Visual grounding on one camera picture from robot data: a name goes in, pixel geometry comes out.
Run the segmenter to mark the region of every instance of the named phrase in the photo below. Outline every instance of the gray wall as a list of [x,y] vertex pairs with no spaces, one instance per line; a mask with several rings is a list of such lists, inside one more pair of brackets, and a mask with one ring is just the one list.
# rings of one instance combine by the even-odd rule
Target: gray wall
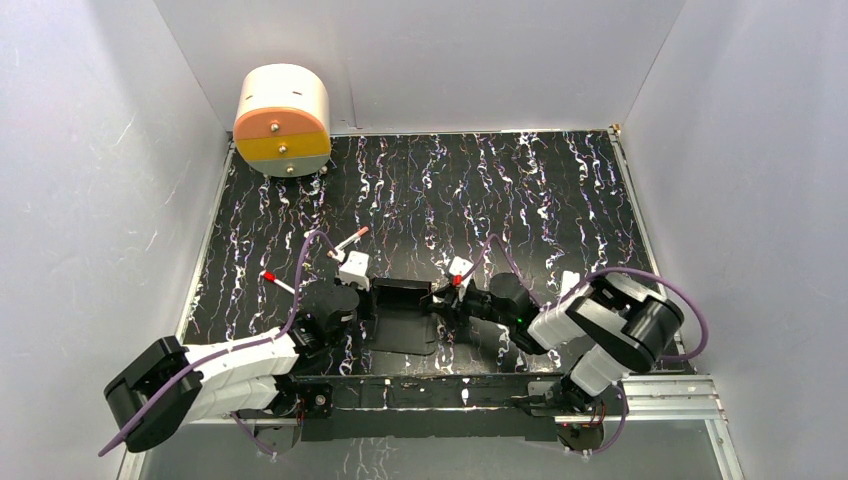
[[683,0],[156,3],[225,128],[244,76],[284,62],[350,134],[622,122]]
[[3,2],[0,477],[114,478],[103,387],[173,333],[226,137],[150,0]]
[[689,1],[624,124],[750,478],[846,472],[846,59],[846,2]]

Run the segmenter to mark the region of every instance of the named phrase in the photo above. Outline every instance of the purple cable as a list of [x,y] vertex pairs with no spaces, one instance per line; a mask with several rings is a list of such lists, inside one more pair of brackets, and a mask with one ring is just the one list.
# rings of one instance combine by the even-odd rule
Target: purple cable
[[330,241],[330,238],[327,237],[327,234],[325,234],[324,232],[319,232],[318,230],[315,230],[312,233],[310,233],[309,236],[306,237],[306,241],[303,242],[303,247],[301,247],[301,249],[300,249],[300,256],[297,259],[297,264],[296,264],[296,267],[295,267],[296,270],[295,270],[295,275],[294,275],[294,300],[292,301],[292,308],[291,308],[291,311],[289,312],[288,321],[286,321],[286,324],[280,330],[280,333],[278,333],[273,339],[270,338],[270,337],[265,337],[265,338],[261,338],[259,340],[253,340],[251,342],[246,342],[246,343],[242,343],[240,345],[236,345],[235,347],[232,348],[232,350],[219,350],[215,353],[209,354],[205,357],[202,357],[202,358],[196,360],[191,365],[188,365],[187,367],[180,370],[176,375],[174,375],[173,377],[168,379],[168,381],[165,382],[165,384],[162,385],[162,387],[159,388],[159,390],[157,390],[156,393],[154,393],[153,396],[150,397],[147,400],[147,403],[145,403],[144,405],[141,406],[141,408],[135,413],[135,415],[133,415],[132,418],[130,418],[129,421],[127,423],[125,423],[123,427],[121,427],[121,430],[118,431],[118,433],[114,437],[112,437],[112,440],[109,440],[109,443],[107,443],[105,447],[103,447],[102,449],[100,449],[99,452],[97,452],[98,457],[102,457],[103,455],[106,455],[113,448],[117,447],[118,445],[121,444],[121,442],[126,440],[127,436],[129,436],[129,434],[133,431],[133,429],[136,426],[138,426],[139,423],[141,423],[142,417],[144,417],[147,414],[147,412],[149,412],[150,409],[153,408],[153,405],[155,405],[156,402],[158,402],[159,399],[161,399],[162,396],[165,395],[165,392],[167,392],[171,387],[176,385],[177,382],[182,380],[183,377],[185,377],[186,375],[191,373],[191,371],[194,370],[195,368],[197,368],[197,367],[199,367],[199,366],[201,366],[201,365],[203,365],[207,362],[215,360],[216,358],[227,355],[230,352],[236,352],[236,351],[239,351],[239,350],[244,350],[245,348],[256,347],[258,345],[264,345],[264,344],[269,343],[273,340],[281,338],[283,335],[288,333],[289,329],[292,326],[292,323],[294,323],[294,317],[297,314],[297,307],[298,307],[298,304],[300,302],[300,276],[301,276],[301,272],[303,271],[303,263],[306,261],[306,255],[307,255],[308,250],[309,250],[309,245],[312,243],[312,240],[316,236],[320,236],[321,239],[324,240],[324,242],[326,242],[327,245],[329,245],[330,250],[333,251],[333,253],[336,252],[335,247],[333,246],[333,242]]
[[626,274],[631,275],[631,276],[642,277],[644,279],[651,280],[651,281],[654,281],[656,283],[660,283],[662,285],[665,285],[666,288],[668,288],[672,292],[676,293],[681,299],[683,299],[683,301],[686,302],[687,305],[689,305],[689,308],[692,309],[692,313],[695,314],[695,318],[698,320],[698,324],[701,326],[701,341],[698,342],[698,346],[695,347],[695,349],[692,350],[689,353],[685,353],[683,355],[664,355],[664,356],[660,357],[660,360],[663,360],[663,361],[666,361],[666,362],[685,362],[687,360],[691,360],[691,359],[697,357],[698,355],[701,354],[701,352],[704,351],[705,348],[707,348],[707,342],[709,341],[709,338],[710,338],[710,330],[707,327],[707,320],[704,317],[704,312],[701,311],[701,309],[698,307],[698,305],[695,303],[695,301],[691,297],[689,297],[689,295],[686,295],[686,293],[684,293],[680,289],[680,287],[674,285],[673,283],[669,282],[668,280],[666,280],[662,277],[659,277],[657,275],[654,275],[653,273],[643,272],[642,270],[637,270],[635,268],[609,267],[609,268],[605,268],[603,270],[598,270],[597,272],[592,272],[589,275],[586,275],[585,277],[583,277],[583,279],[580,280],[579,282],[577,282],[576,285],[571,287],[571,290],[569,290],[568,293],[566,293],[565,295],[561,296],[559,298],[559,301],[557,301],[557,303],[555,305],[551,306],[551,308],[559,307],[559,305],[564,300],[571,298],[571,296],[574,295],[575,292],[577,292],[578,290],[580,290],[581,288],[586,286],[586,284],[588,284],[589,282],[591,282],[595,278],[600,277],[602,275],[606,275],[608,273],[626,273]]
[[537,297],[536,294],[533,293],[533,290],[530,289],[530,287],[527,285],[527,282],[525,282],[524,279],[521,278],[521,271],[518,269],[518,266],[515,264],[515,260],[512,258],[512,256],[507,253],[506,246],[503,244],[503,241],[494,233],[489,235],[489,238],[487,238],[486,241],[483,242],[483,251],[480,252],[480,255],[477,257],[477,260],[474,262],[473,265],[471,265],[471,269],[465,272],[465,275],[462,276],[462,279],[465,280],[466,278],[473,275],[474,271],[477,270],[477,268],[479,268],[480,265],[483,264],[483,260],[486,257],[486,252],[488,252],[489,249],[492,247],[492,240],[495,240],[498,247],[500,247],[501,252],[503,252],[504,257],[506,257],[507,263],[509,263],[509,268],[512,270],[512,273],[514,273],[515,276],[518,277],[518,281],[521,283],[521,285],[527,290],[527,292],[530,293],[530,298],[532,298],[537,305],[541,305],[542,302],[539,301],[539,297]]
[[236,421],[238,426],[241,427],[242,430],[244,430],[244,433],[246,433],[247,436],[250,437],[251,440],[253,440],[253,443],[259,448],[259,450],[262,451],[262,453],[266,455],[271,455],[272,457],[277,455],[277,452],[275,452],[273,448],[269,447],[268,445],[265,445],[264,443],[262,443],[262,440],[256,438],[256,435],[254,435],[253,432],[251,432],[250,429],[247,428],[247,425],[245,425],[242,419],[239,418],[238,415],[236,415],[236,412],[230,413],[230,416],[233,417],[233,420]]
[[609,442],[607,442],[604,445],[601,445],[596,450],[590,450],[590,453],[593,454],[593,455],[596,454],[596,453],[603,452],[604,450],[611,447],[612,444],[615,443],[616,440],[618,440],[618,437],[621,436],[621,432],[624,431],[624,419],[627,418],[627,414],[630,413],[630,405],[627,404],[627,395],[624,394],[624,390],[614,383],[610,386],[612,388],[614,388],[615,391],[618,392],[618,395],[621,397],[621,403],[622,403],[621,420],[618,421],[618,428],[615,429],[615,433],[612,434],[612,438],[610,438]]

